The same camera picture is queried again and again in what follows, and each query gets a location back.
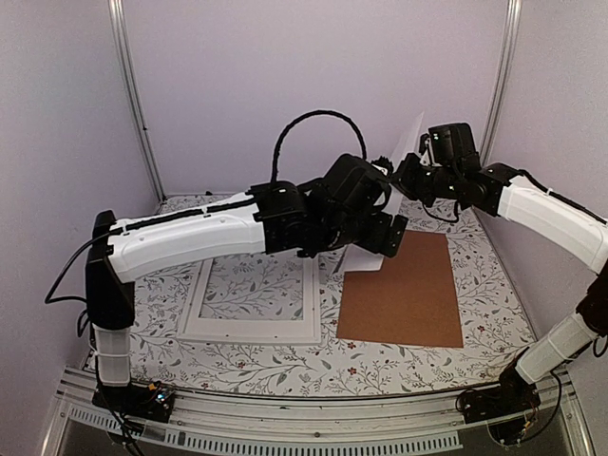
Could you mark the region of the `landscape photo print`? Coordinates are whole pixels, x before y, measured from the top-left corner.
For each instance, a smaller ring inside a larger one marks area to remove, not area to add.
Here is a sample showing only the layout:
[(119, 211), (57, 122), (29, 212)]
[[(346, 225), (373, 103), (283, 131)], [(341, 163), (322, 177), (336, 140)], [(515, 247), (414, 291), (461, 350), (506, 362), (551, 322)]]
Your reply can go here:
[[(398, 144), (393, 149), (391, 156), (389, 157), (394, 168), (397, 168), (399, 163), (406, 157), (407, 153), (414, 151), (414, 147), (419, 141), (419, 131), (424, 119), (424, 111), (421, 111), (419, 115), (413, 121), (413, 124), (407, 129), (399, 139)], [(396, 216), (401, 207), (403, 195), (393, 190), (387, 207), (385, 210)], [(342, 257), (335, 265), (332, 273), (343, 274), (346, 272), (377, 272), (381, 269), (384, 261), (384, 257), (380, 254), (372, 254), (365, 251), (363, 248), (350, 245), (346, 248)]]

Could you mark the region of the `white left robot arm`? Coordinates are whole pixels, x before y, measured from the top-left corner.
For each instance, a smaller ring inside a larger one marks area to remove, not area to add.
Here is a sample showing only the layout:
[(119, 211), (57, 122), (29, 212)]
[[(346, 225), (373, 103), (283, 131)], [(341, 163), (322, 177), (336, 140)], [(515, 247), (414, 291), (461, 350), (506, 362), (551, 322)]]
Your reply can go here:
[(244, 193), (187, 210), (139, 219), (97, 215), (86, 253), (85, 293), (80, 301), (95, 338), (96, 372), (105, 398), (121, 412), (142, 401), (132, 385), (130, 329), (135, 322), (135, 282), (158, 270), (238, 254), (296, 250), (299, 257), (354, 244), (395, 257), (408, 220), (386, 212), (385, 184), (357, 184), (325, 195), (315, 182), (255, 185)]

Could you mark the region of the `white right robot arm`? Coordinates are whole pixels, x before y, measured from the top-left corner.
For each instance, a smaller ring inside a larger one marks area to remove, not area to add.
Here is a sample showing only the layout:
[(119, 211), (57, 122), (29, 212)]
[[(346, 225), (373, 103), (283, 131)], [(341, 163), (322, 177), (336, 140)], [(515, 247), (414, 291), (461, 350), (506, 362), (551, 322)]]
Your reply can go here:
[(464, 348), (439, 376), (459, 384), (493, 382), (522, 351), (524, 368), (543, 377), (570, 351), (540, 355), (548, 332), (573, 314), (607, 261), (607, 224), (543, 193), (516, 175), (503, 189), (498, 216), (462, 211), (453, 202), (430, 209), (404, 199), (400, 211), (416, 231), (446, 235)]

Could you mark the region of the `floral patterned table mat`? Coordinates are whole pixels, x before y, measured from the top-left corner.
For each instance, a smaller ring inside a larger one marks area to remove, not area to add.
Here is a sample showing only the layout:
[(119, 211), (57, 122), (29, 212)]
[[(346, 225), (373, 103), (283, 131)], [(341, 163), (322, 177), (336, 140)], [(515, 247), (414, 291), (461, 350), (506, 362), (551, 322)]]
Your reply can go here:
[(429, 213), (404, 200), (410, 229), (446, 236), (464, 344), (415, 347), (340, 339), (336, 335), (343, 278), (338, 253), (319, 256), (321, 339), (314, 346), (259, 346), (181, 341), (184, 307), (200, 265), (141, 278), (131, 331), (131, 373), (183, 388), (257, 395), (347, 397), (446, 390), (496, 380), (535, 335), (488, 237), (471, 211), (449, 223), (452, 205)]

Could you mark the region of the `brown frame backing board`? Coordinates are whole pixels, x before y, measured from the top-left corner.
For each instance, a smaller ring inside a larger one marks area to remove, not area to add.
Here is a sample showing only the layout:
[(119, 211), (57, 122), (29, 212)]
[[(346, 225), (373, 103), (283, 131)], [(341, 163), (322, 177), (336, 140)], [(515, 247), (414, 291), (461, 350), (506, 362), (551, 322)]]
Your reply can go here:
[(406, 232), (377, 272), (347, 272), (336, 336), (355, 341), (455, 348), (464, 337), (444, 234)]

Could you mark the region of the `right aluminium corner post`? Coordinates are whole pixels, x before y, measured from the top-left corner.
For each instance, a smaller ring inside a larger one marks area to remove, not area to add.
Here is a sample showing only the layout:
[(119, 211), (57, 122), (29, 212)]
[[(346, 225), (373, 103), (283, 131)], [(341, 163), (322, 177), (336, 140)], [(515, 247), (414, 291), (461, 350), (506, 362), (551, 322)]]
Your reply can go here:
[(498, 132), (510, 71), (518, 42), (522, 7), (522, 0), (508, 0), (506, 2), (506, 14), (503, 25), (503, 39), (501, 43), (498, 70), (482, 136), (480, 151), (482, 164), (489, 164), (493, 143)]

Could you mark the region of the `aluminium corner post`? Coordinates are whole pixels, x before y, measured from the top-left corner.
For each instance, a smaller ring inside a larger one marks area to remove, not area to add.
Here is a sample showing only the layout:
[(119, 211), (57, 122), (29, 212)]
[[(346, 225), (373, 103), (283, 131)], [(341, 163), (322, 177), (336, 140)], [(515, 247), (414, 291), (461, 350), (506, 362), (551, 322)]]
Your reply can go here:
[(137, 86), (124, 15), (124, 2), (121, 0), (109, 0), (107, 4), (119, 68), (123, 78), (124, 89), (137, 141), (141, 149), (143, 164), (157, 201), (164, 202), (166, 200), (166, 192), (162, 184), (161, 173), (149, 138), (148, 124), (144, 117), (143, 105)]
[(501, 43), (498, 70), (482, 136), (480, 151), (482, 164), (489, 164), (493, 143), (498, 132), (510, 71), (518, 42), (522, 7), (522, 0), (508, 0), (506, 2), (506, 14), (503, 25), (503, 39)]

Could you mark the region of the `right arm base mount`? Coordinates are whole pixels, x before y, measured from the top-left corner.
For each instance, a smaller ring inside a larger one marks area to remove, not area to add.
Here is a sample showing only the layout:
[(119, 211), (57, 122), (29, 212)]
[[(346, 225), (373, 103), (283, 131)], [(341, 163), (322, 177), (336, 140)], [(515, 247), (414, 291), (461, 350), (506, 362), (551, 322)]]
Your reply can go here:
[(541, 404), (534, 383), (526, 383), (515, 366), (507, 367), (497, 386), (489, 389), (466, 389), (456, 399), (455, 408), (467, 424), (504, 417), (535, 409)]

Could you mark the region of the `front aluminium rail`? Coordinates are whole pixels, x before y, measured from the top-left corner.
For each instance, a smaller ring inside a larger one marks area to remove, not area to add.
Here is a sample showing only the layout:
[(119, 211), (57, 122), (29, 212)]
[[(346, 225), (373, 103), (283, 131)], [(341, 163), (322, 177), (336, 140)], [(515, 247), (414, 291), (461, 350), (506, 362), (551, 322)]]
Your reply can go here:
[(538, 384), (535, 424), (519, 444), (517, 414), (469, 423), (458, 390), (385, 397), (278, 398), (178, 389), (165, 423), (136, 421), (124, 446), (93, 405), (96, 379), (64, 371), (51, 402), (45, 455), (596, 455), (565, 371)]

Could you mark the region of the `left aluminium corner post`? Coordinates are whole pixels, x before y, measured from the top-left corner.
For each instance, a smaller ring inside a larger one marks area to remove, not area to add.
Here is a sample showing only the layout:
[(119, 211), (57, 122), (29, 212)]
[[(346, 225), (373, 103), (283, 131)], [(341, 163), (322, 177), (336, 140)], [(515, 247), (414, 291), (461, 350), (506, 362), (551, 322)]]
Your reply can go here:
[(137, 86), (124, 15), (124, 2), (121, 0), (109, 0), (107, 4), (119, 68), (123, 78), (124, 89), (137, 141), (141, 149), (143, 164), (157, 201), (164, 202), (166, 200), (166, 192), (162, 184), (161, 173), (149, 138), (148, 124), (144, 117), (143, 105)]

